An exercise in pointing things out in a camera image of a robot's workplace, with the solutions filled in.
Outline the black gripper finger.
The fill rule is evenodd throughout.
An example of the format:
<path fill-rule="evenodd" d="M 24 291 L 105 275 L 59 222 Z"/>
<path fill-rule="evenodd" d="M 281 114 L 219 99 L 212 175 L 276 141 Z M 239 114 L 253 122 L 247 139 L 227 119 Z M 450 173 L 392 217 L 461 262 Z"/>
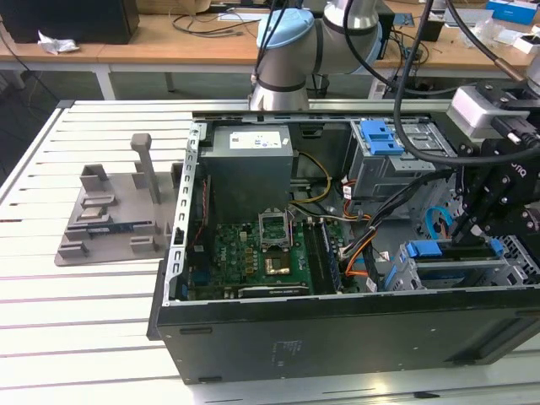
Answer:
<path fill-rule="evenodd" d="M 499 237 L 518 235 L 521 237 L 539 236 L 539 200 L 517 207 L 481 204 L 480 216 L 472 232 L 479 235 L 481 241 L 485 235 Z"/>
<path fill-rule="evenodd" d="M 483 187 L 489 177 L 491 167 L 488 165 L 460 166 L 456 173 L 456 194 L 461 198 L 462 210 L 453 225 L 454 245 L 481 245 L 479 235 L 473 233 L 473 227 L 480 216 L 481 200 L 485 191 Z"/>

